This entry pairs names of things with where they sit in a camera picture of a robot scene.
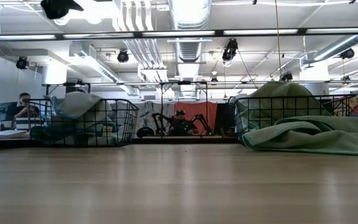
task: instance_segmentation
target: ceiling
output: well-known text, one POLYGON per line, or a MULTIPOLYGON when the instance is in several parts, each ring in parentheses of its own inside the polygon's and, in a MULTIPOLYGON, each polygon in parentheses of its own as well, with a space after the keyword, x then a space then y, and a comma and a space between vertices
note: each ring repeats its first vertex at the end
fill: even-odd
MULTIPOLYGON (((276 8, 265 4, 251 5, 251 0, 225 1, 213 0, 211 15, 209 18, 210 29, 264 29, 277 28, 276 8)), ((259 0, 259 2, 274 2, 273 0, 259 0)), ((306 4, 319 2, 338 2, 338 0, 278 0, 279 3, 306 4)), ((0 29, 1 34, 39 34, 39 33, 73 33, 73 32, 114 32, 111 19, 103 19, 99 24, 92 25, 85 19, 72 19, 67 25, 58 26, 53 21, 48 21, 37 4, 31 2, 30 7, 15 5, 1 7, 0 5, 0 29)), ((167 0, 152 1, 152 21, 157 30, 170 29, 170 12, 163 10, 167 8, 167 0)), ((297 27, 357 27, 358 26, 358 2, 355 4, 334 4, 327 6, 278 6, 279 28, 297 27)), ((269 80, 275 77, 280 65, 292 60, 298 53, 304 51, 315 52, 341 38, 338 35, 306 36, 305 46, 302 36, 281 37, 280 48, 276 37, 241 37, 237 38, 240 55, 232 61, 230 67, 223 67, 221 52, 227 43, 227 38, 212 38, 212 42, 205 43, 203 59, 199 70, 199 79, 209 80, 213 70, 217 71, 219 81, 226 76, 227 81, 249 80, 247 70, 256 80, 269 80)), ((173 44, 168 44, 167 39, 157 39, 159 51, 162 55, 164 65, 167 66, 168 78, 177 75, 175 49, 173 44)), ((3 42, 1 48, 16 49, 46 49, 54 54, 68 59, 69 41, 49 42, 3 42)), ((97 50, 97 59, 104 62, 108 69, 120 76, 126 77, 126 81, 139 82, 137 76, 137 62, 132 57, 128 63, 118 63, 116 55, 119 49, 126 45, 123 40, 91 40, 84 44, 92 45, 97 50), (106 57, 112 54, 112 60, 106 57)), ((358 70, 358 45, 353 47, 356 55, 354 62, 349 63, 346 59, 345 66, 339 58, 330 58, 330 78, 342 76, 358 70)), ((299 79, 299 67, 289 68, 293 72, 294 79, 299 79)), ((81 76, 89 78, 100 77, 100 74, 92 69, 73 65, 70 72, 71 77, 81 76)))

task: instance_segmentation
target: wall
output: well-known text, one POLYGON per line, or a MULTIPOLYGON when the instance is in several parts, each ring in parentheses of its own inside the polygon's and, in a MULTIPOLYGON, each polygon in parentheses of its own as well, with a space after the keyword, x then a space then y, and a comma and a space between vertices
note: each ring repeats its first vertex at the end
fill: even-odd
POLYGON ((19 70, 15 63, 0 57, 0 103, 19 101, 19 94, 23 92, 32 98, 41 98, 45 94, 42 80, 41 73, 19 70))

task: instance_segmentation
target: black wire basket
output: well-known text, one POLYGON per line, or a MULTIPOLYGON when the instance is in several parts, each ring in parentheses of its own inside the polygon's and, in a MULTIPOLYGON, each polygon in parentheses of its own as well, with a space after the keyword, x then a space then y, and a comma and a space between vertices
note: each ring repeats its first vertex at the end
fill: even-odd
POLYGON ((78 119, 57 116, 50 100, 30 100, 27 118, 16 121, 30 138, 48 146, 112 146, 132 143, 138 107, 128 100, 102 99, 78 119))
POLYGON ((293 116, 349 116, 355 95, 244 97, 231 103, 236 137, 293 116))

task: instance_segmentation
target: wooden table surface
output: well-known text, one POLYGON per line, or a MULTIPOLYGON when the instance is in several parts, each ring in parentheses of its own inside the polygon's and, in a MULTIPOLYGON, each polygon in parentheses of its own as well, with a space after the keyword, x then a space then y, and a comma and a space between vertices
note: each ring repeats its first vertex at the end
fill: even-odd
POLYGON ((9 149, 0 223, 358 224, 358 157, 237 144, 9 149))

